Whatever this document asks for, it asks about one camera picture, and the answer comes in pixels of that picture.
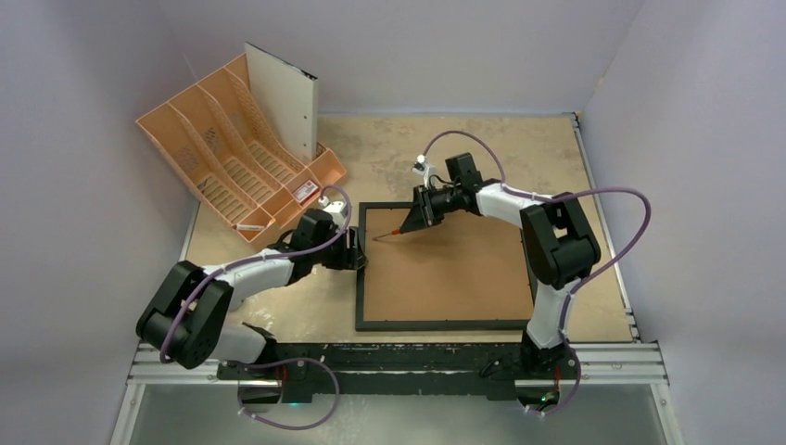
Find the black sunflower photo frame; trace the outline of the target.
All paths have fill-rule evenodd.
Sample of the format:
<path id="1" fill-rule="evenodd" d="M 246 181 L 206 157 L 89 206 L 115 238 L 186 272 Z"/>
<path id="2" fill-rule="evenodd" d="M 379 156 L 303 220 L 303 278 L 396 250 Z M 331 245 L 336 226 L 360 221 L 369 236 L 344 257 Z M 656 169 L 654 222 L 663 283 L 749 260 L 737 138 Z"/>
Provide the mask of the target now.
<path id="1" fill-rule="evenodd" d="M 534 299 L 519 229 L 459 211 L 434 228 L 372 241 L 410 208 L 359 206 L 368 264 L 357 274 L 356 330 L 524 330 Z"/>

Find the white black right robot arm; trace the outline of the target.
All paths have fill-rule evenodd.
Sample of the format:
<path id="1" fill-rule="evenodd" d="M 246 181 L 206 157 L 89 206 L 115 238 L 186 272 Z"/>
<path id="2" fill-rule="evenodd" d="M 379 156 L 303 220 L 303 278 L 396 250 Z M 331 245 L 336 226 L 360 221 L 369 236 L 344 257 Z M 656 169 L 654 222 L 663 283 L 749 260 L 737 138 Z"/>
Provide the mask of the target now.
<path id="1" fill-rule="evenodd" d="M 584 210 L 568 194 L 536 197 L 514 192 L 500 179 L 485 179 L 469 153 L 446 159 L 450 179 L 433 185 L 435 169 L 426 156 L 413 163 L 423 182 L 413 189 L 412 207 L 396 234 L 439 225 L 446 214 L 464 210 L 517 227 L 526 265 L 534 280 L 534 310 L 522 336 L 520 363 L 531 376 L 542 377 L 569 357 L 566 319 L 571 286 L 590 276 L 601 249 Z"/>

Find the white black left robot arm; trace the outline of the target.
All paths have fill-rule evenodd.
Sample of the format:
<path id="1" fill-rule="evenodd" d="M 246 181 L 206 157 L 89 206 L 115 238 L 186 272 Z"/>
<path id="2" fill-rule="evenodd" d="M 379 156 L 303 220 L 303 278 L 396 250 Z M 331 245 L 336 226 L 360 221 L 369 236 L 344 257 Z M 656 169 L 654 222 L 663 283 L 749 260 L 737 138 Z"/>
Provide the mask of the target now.
<path id="1" fill-rule="evenodd" d="M 308 209 L 295 228 L 244 259 L 200 267 L 191 261 L 172 266 L 136 327 L 155 347 L 161 362 L 193 369 L 206 360 L 240 362 L 252 378 L 273 373 L 274 336 L 266 329 L 229 324 L 229 312 L 263 291 L 291 286 L 317 266 L 357 271 L 367 263 L 358 229 L 340 211 Z"/>

